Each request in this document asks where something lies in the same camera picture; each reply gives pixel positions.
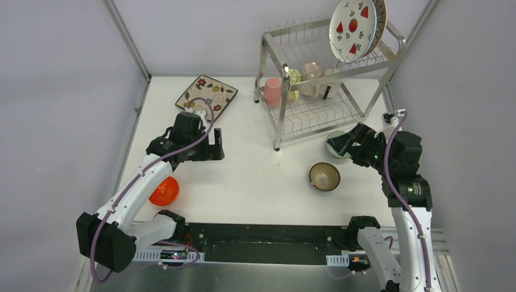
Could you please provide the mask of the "white ribbed mug black handle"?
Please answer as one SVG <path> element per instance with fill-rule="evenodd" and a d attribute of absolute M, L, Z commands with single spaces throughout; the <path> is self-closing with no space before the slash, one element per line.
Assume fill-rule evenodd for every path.
<path fill-rule="evenodd" d="M 331 68 L 326 69 L 324 76 L 332 75 L 341 72 L 339 69 Z M 341 89 L 342 79 L 334 80 L 333 82 L 326 83 L 319 86 L 320 94 L 322 95 L 322 99 L 326 100 L 332 97 L 336 97 L 338 95 L 339 90 Z"/>

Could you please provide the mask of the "pink cup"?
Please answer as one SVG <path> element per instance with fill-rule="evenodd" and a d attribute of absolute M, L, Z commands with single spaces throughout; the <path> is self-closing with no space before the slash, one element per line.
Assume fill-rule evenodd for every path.
<path fill-rule="evenodd" d="M 279 78 L 269 78 L 263 90 L 263 99 L 268 106 L 280 105 L 282 98 L 282 81 Z"/>

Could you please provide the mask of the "pale yellow mug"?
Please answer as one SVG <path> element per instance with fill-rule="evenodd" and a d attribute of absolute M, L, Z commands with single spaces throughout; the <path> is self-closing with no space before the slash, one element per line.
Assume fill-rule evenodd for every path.
<path fill-rule="evenodd" d="M 297 69 L 289 70 L 289 85 L 293 86 L 297 83 L 301 82 L 301 74 Z M 300 99 L 300 91 L 289 91 L 288 92 L 288 101 L 298 103 Z"/>

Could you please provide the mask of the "watermelon pattern round plate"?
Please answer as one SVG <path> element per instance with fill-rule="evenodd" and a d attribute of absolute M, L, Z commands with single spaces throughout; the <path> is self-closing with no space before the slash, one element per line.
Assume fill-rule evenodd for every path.
<path fill-rule="evenodd" d="M 372 1 L 340 1 L 329 24 L 330 48 L 334 56 L 342 63 L 364 57 L 372 46 L 376 26 Z"/>

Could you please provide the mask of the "brown rim petal pattern plate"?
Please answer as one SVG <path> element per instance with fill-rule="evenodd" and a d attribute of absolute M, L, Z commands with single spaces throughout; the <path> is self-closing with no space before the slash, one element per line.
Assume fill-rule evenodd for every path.
<path fill-rule="evenodd" d="M 377 24 L 372 43 L 366 51 L 366 55 L 369 55 L 378 46 L 385 31 L 387 21 L 387 8 L 385 0 L 373 0 L 373 4 L 375 7 Z"/>

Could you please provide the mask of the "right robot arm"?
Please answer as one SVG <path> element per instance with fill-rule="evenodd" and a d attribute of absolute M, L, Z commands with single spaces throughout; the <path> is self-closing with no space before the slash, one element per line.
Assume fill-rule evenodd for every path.
<path fill-rule="evenodd" d="M 387 136 L 359 123 L 327 143 L 338 154 L 349 154 L 354 164 L 378 171 L 395 222 L 400 258 L 393 256 L 372 216 L 350 219 L 345 247 L 365 251 L 382 291 L 441 291 L 431 241 L 430 185 L 417 172 L 421 138 L 398 127 Z"/>

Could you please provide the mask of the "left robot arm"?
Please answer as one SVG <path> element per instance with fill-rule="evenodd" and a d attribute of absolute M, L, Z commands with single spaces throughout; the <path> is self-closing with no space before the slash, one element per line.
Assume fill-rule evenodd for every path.
<path fill-rule="evenodd" d="M 122 272 L 137 252 L 165 240 L 171 246 L 186 237 L 185 219 L 169 210 L 134 224 L 134 219 L 152 193 L 186 161 L 220 161 L 221 129 L 206 122 L 205 111 L 180 112 L 173 126 L 153 139 L 130 180 L 93 214 L 82 213 L 77 221 L 81 255 L 89 258 L 91 274 L 96 265 L 109 272 Z"/>

